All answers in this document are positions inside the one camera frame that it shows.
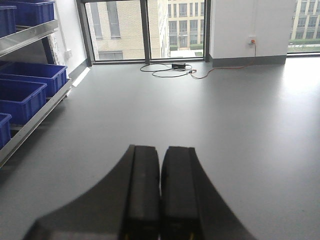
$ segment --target electrical socket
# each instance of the electrical socket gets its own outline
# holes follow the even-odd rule
[[[255,42],[257,42],[257,36],[249,36],[248,37],[248,44],[253,45],[252,40],[254,40]]]

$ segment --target white wall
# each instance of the white wall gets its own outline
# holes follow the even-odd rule
[[[67,72],[71,73],[87,58],[77,4],[76,0],[55,0],[55,2],[58,10],[56,16],[59,16],[61,28],[55,35],[64,64],[68,66]],[[72,57],[69,59],[64,54],[67,49],[71,49],[72,52]]]
[[[281,56],[288,42],[295,0],[213,0],[210,55],[214,59]]]

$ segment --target metal shelf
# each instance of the metal shelf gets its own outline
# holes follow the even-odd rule
[[[47,37],[58,28],[58,20],[48,21],[0,38],[0,57]]]
[[[72,80],[68,82],[24,125],[16,135],[0,149],[0,168],[18,150],[24,141],[33,133],[39,124],[49,115],[49,113],[66,96],[72,85]]]

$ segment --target wall outlet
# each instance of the wall outlet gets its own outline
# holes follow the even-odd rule
[[[248,37],[248,40],[247,40],[248,44],[253,45],[252,40],[254,40],[255,42],[257,42],[257,36],[254,36],[254,35],[249,36],[249,37]]]
[[[66,59],[71,58],[71,57],[72,57],[72,51],[71,51],[71,49],[65,50],[64,56],[65,56]]]

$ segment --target beige building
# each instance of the beige building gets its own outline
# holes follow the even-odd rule
[[[320,0],[296,1],[290,39],[320,39]]]
[[[169,44],[172,50],[189,50],[204,40],[204,0],[169,0]]]

